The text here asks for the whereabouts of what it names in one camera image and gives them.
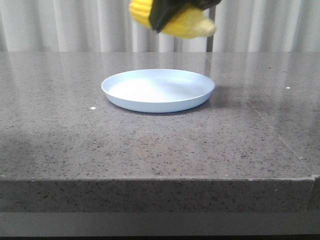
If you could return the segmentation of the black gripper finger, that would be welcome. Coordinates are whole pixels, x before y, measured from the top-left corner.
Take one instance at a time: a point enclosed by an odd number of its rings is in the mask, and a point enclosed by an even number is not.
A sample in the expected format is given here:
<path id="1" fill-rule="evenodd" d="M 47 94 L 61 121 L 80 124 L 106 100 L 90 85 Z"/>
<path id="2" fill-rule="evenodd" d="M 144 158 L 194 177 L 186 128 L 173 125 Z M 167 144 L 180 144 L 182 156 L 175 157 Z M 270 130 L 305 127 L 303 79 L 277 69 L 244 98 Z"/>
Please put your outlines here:
<path id="1" fill-rule="evenodd" d="M 154 0 L 148 19 L 157 33 L 213 34 L 215 23 L 204 11 L 219 3 L 219 0 Z"/>

